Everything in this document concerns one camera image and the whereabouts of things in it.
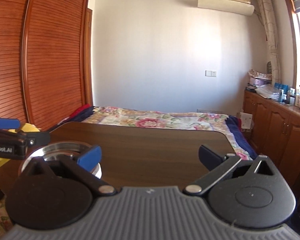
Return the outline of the large steel bowl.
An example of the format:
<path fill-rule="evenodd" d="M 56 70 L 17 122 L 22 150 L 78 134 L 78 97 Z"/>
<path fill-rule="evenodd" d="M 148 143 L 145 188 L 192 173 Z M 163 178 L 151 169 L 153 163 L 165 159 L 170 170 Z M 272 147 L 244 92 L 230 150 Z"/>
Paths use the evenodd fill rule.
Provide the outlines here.
<path fill-rule="evenodd" d="M 94 145 L 78 141 L 61 141 L 51 143 L 29 154 L 19 166 L 18 174 L 20 175 L 24 171 L 25 167 L 34 157 L 42 157 L 45 161 L 59 160 L 60 156 L 63 155 L 73 158 L 83 154 L 83 152 L 87 151 L 92 146 Z"/>

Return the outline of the floral square plate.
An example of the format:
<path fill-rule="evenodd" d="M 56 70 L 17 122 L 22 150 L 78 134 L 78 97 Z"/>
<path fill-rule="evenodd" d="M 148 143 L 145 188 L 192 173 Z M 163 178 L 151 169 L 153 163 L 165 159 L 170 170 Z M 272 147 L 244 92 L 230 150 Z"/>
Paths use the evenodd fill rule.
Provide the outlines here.
<path fill-rule="evenodd" d="M 91 173 L 97 177 L 98 179 L 101 179 L 102 178 L 102 168 L 101 168 L 101 165 L 100 163 L 98 163 L 91 171 Z"/>

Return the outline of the floral bed blanket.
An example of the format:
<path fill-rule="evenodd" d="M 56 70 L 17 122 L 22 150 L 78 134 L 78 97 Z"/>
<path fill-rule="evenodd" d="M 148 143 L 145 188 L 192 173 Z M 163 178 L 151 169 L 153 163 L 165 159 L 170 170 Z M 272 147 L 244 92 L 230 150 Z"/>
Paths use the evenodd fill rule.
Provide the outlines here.
<path fill-rule="evenodd" d="M 162 113 L 156 111 L 136 111 L 117 107 L 96 107 L 94 113 L 81 121 L 87 124 L 115 125 L 138 128 L 182 129 L 194 131 L 216 131 L 226 136 L 235 153 L 243 160 L 255 159 L 257 154 L 249 145 L 241 132 L 241 120 L 232 115 L 217 113 Z M 3 165 L 7 171 L 12 167 L 19 168 L 20 164 L 8 161 Z M 10 228 L 12 223 L 8 219 L 4 207 L 4 200 L 0 201 L 0 237 Z"/>

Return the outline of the red and navy clothes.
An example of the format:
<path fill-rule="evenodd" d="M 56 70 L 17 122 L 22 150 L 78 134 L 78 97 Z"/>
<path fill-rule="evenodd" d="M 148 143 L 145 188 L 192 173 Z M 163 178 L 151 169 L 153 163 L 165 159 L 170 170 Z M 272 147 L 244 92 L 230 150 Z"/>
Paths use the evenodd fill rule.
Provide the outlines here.
<path fill-rule="evenodd" d="M 60 121 L 58 125 L 64 124 L 66 122 L 71 122 L 71 121 L 81 122 L 86 118 L 88 118 L 89 116 L 91 116 L 93 113 L 94 113 L 94 106 L 91 106 L 90 104 L 86 104 L 76 109 L 68 117 Z"/>

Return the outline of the wooden side cabinet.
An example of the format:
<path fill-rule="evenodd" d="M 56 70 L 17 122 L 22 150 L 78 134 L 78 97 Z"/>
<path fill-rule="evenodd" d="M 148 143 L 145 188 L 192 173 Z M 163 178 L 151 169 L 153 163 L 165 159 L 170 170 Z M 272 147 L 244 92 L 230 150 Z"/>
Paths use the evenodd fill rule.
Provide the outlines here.
<path fill-rule="evenodd" d="M 296 196 L 300 195 L 300 109 L 249 91 L 243 112 L 253 115 L 249 142 L 255 152 L 267 155 Z"/>

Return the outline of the wooden louvered wardrobe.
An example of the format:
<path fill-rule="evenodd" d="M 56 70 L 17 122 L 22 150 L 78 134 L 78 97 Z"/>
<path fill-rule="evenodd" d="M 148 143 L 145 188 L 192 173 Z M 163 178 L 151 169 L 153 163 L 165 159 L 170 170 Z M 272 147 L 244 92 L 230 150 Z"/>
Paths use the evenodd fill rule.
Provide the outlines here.
<path fill-rule="evenodd" d="M 0 0 L 0 117 L 47 130 L 92 104 L 88 0 Z"/>

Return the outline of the white air conditioner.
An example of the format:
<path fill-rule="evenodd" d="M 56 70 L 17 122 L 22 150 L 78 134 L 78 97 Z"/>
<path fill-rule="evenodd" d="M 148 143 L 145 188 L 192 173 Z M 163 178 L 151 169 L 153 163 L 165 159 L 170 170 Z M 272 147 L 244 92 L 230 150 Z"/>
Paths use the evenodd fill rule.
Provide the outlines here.
<path fill-rule="evenodd" d="M 198 0 L 198 7 L 232 12 L 244 16 L 251 16 L 255 10 L 251 0 Z"/>

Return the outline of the patterned window curtain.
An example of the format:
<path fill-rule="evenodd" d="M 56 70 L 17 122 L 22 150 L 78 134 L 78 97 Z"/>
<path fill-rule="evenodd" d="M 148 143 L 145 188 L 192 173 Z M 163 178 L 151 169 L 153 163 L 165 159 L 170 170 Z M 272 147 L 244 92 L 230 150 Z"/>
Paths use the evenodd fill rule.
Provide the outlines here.
<path fill-rule="evenodd" d="M 281 68 L 278 51 L 277 24 L 271 0 L 257 0 L 263 25 L 266 31 L 267 45 L 271 62 L 272 84 L 281 82 Z"/>

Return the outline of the white wall switch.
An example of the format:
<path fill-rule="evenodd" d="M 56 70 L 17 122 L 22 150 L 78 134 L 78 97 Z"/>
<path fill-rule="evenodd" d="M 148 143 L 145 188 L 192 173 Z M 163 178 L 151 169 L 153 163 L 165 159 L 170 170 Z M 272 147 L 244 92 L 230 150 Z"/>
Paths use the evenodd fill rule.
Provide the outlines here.
<path fill-rule="evenodd" d="M 211 71 L 211 70 L 206 70 L 205 71 L 205 76 L 216 77 L 217 76 L 217 72 L 216 71 Z"/>

